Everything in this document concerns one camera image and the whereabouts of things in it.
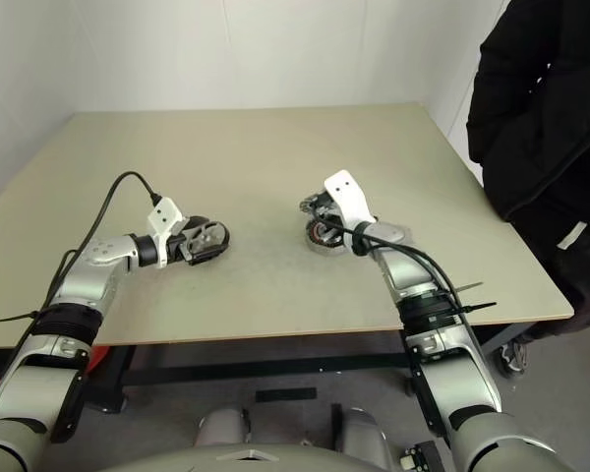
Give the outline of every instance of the shoe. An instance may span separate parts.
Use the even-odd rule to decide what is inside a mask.
[[[496,364],[507,378],[520,377],[527,369],[527,346],[511,340],[496,352]]]

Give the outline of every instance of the person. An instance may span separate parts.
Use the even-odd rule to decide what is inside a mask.
[[[590,0],[511,0],[481,45],[467,132],[492,206],[574,309],[497,352],[522,374],[528,342],[590,326]]]

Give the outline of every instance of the black table frame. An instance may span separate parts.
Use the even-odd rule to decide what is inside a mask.
[[[492,353],[531,325],[533,323],[506,325],[500,332],[481,344],[484,354]],[[215,381],[358,369],[408,368],[406,354],[394,352],[132,370],[131,362],[135,351],[135,345],[114,346],[109,350],[105,359],[90,376],[86,393],[86,400],[90,406],[105,413],[121,412],[126,403],[123,387],[129,385]]]

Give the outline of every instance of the black pants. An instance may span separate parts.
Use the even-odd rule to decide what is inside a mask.
[[[530,342],[590,326],[590,227],[567,250],[542,244],[538,228],[514,227],[574,310],[572,318],[534,324],[518,340]]]

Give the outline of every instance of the black cable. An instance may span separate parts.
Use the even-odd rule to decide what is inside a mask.
[[[153,206],[157,205],[157,203],[161,200],[161,196],[153,191],[153,189],[148,184],[147,180],[145,180],[145,178],[142,175],[140,175],[138,172],[134,172],[133,170],[130,170],[130,171],[123,172],[122,174],[120,174],[116,178],[116,180],[114,180],[113,184],[111,184],[111,187],[109,188],[109,191],[107,192],[107,196],[105,197],[105,200],[103,201],[102,205],[100,206],[100,210],[98,211],[98,215],[96,216],[94,223],[91,225],[91,228],[89,229],[88,233],[86,234],[86,237],[83,239],[83,241],[81,242],[81,244],[79,245],[79,247],[75,251],[75,254],[68,261],[68,263],[63,268],[63,270],[61,270],[59,272],[59,275],[56,277],[53,277],[54,283],[51,283],[51,285],[48,287],[48,292],[46,294],[46,298],[45,298],[43,304],[41,305],[41,310],[43,310],[44,308],[47,308],[48,305],[50,304],[50,302],[52,301],[52,299],[54,298],[55,294],[57,293],[57,290],[59,289],[59,287],[63,283],[64,279],[66,278],[66,275],[68,274],[68,272],[70,271],[72,266],[75,264],[77,259],[83,253],[84,249],[86,248],[89,241],[91,240],[91,237],[96,232],[96,229],[98,229],[98,226],[100,225],[102,218],[105,216],[105,213],[107,212],[107,208],[109,207],[109,204],[111,203],[111,199],[113,198],[113,196],[116,192],[116,189],[118,188],[120,183],[126,177],[129,177],[130,175],[133,175],[134,177],[138,178],[138,180],[140,180],[140,182],[142,182],[142,184],[145,186],[145,188],[147,189],[147,192],[150,196],[150,199],[153,203]]]
[[[46,291],[46,298],[48,298],[48,296],[50,295],[50,290],[52,289],[52,287],[54,287],[56,285],[57,279],[61,275],[63,268],[66,266],[66,261],[68,260],[68,258],[70,257],[71,254],[76,254],[76,253],[77,253],[76,249],[70,249],[70,250],[66,251],[65,253],[63,253],[63,257],[61,258],[61,262],[59,263],[59,266],[55,270],[55,273],[52,276],[52,279],[50,280],[50,284],[48,285],[48,290]]]
[[[64,253],[63,257],[61,258],[61,262],[59,263],[59,266],[55,270],[55,273],[52,276],[52,279],[50,280],[50,285],[48,286],[48,291],[46,292],[46,298],[45,298],[43,304],[41,305],[41,308],[39,309],[39,311],[34,311],[34,312],[30,312],[26,315],[21,315],[21,316],[17,316],[17,317],[11,317],[11,318],[0,320],[1,322],[8,322],[8,321],[12,321],[12,320],[19,320],[22,318],[33,318],[33,320],[30,322],[29,326],[25,330],[24,334],[22,335],[22,337],[18,341],[18,344],[16,345],[16,347],[13,349],[13,351],[11,351],[11,356],[9,357],[9,360],[5,365],[4,372],[2,373],[1,377],[3,377],[4,374],[6,374],[7,370],[9,369],[9,366],[14,361],[15,356],[22,348],[27,337],[29,337],[29,334],[32,332],[33,327],[36,325],[36,323],[39,319],[40,313],[44,309],[48,308],[48,305],[50,304],[50,302],[54,298],[55,294],[57,293],[57,290],[59,289],[59,287],[63,283],[64,279],[66,278],[66,275],[68,274],[68,272],[70,271],[72,266],[75,264],[77,259],[83,253],[83,250],[88,245],[89,241],[91,240],[91,237],[96,232],[96,229],[98,229],[98,226],[100,225],[102,218],[105,216],[105,213],[107,212],[107,208],[109,207],[109,204],[111,203],[111,199],[113,198],[113,196],[116,192],[116,189],[118,188],[120,183],[126,177],[129,177],[130,175],[133,175],[134,177],[136,177],[145,186],[145,188],[147,189],[148,195],[150,196],[150,200],[153,203],[153,206],[156,206],[159,203],[159,201],[161,200],[161,195],[154,192],[153,188],[148,184],[147,180],[142,175],[140,175],[138,172],[135,172],[133,170],[129,170],[127,172],[123,172],[118,177],[116,177],[116,180],[114,180],[114,182],[111,184],[111,187],[109,188],[109,191],[107,192],[105,200],[103,201],[103,203],[100,207],[100,210],[98,211],[98,215],[96,216],[94,223],[91,225],[91,228],[89,229],[88,234],[86,234],[86,237],[83,239],[83,241],[81,242],[81,244],[79,245],[79,247],[77,249],[71,249],[69,251],[66,251]]]
[[[321,218],[317,214],[317,211],[314,208],[312,209],[312,215],[313,215],[313,219],[315,221],[318,221],[319,223],[324,224],[325,226],[327,226],[329,228],[333,228],[333,229],[342,231],[344,233],[348,233],[353,236],[357,236],[359,238],[366,239],[370,242],[377,243],[378,244],[377,246],[370,247],[370,250],[372,250],[372,251],[374,249],[384,247],[384,248],[393,249],[395,251],[398,251],[399,253],[402,253],[402,254],[410,257],[413,261],[418,263],[433,278],[433,281],[437,285],[439,285],[439,279],[437,277],[437,275],[439,274],[439,276],[443,279],[443,282],[445,283],[445,285],[447,287],[447,289],[446,289],[446,287],[440,287],[440,289],[444,290],[445,292],[449,293],[452,296],[452,300],[454,301],[454,304],[456,305],[454,308],[456,309],[457,315],[461,319],[461,322],[463,323],[463,325],[467,329],[470,339],[472,339],[472,341],[474,342],[474,344],[477,347],[481,346],[478,339],[476,338],[476,335],[474,334],[474,330],[472,329],[472,327],[470,326],[470,323],[467,321],[467,319],[465,317],[465,314],[464,314],[465,307],[463,307],[463,304],[461,303],[461,299],[459,298],[459,294],[457,293],[456,288],[454,288],[454,285],[452,284],[450,277],[447,275],[447,273],[445,273],[445,271],[437,263],[437,261],[435,261],[431,256],[429,256],[425,252],[420,251],[419,249],[413,248],[411,246],[406,246],[406,245],[398,244],[398,243],[391,243],[391,242],[386,241],[384,239],[377,238],[375,236],[370,236],[370,235],[363,234],[363,233],[359,233],[359,232],[354,231],[352,229],[346,228],[340,224],[336,224],[336,223],[333,223],[332,221],[328,221],[324,218]],[[477,307],[469,307],[469,308],[471,308],[473,310],[478,309]],[[483,355],[483,351],[481,349],[478,349],[478,351],[479,351],[479,355],[481,356],[481,358],[485,362],[485,357]]]
[[[359,233],[359,232],[354,231],[352,229],[346,228],[343,225],[334,223],[332,221],[329,221],[327,219],[320,217],[314,208],[313,208],[313,219],[315,221],[329,227],[329,228],[336,229],[338,231],[351,234],[352,236],[356,236],[358,238],[366,239],[366,240],[373,242],[373,243],[377,243],[378,244],[377,246],[373,246],[373,247],[369,248],[370,251],[373,251],[374,249],[377,249],[377,248],[390,248],[390,249],[393,249],[399,253],[402,253],[402,254],[408,256],[413,261],[415,261],[417,264],[419,264],[433,278],[433,281],[435,283],[437,283],[438,285],[440,282],[440,278],[442,278],[443,282],[447,286],[447,292],[449,292],[450,295],[452,295],[452,299],[456,305],[455,308],[461,308],[461,301],[459,300],[459,296],[456,293],[456,290],[454,288],[454,285],[452,285],[450,278],[443,271],[442,267],[425,252],[420,251],[419,249],[413,248],[411,246],[406,246],[404,244],[398,244],[398,243],[391,243],[390,241],[386,241],[384,239],[377,238],[375,236],[370,236],[368,234]]]

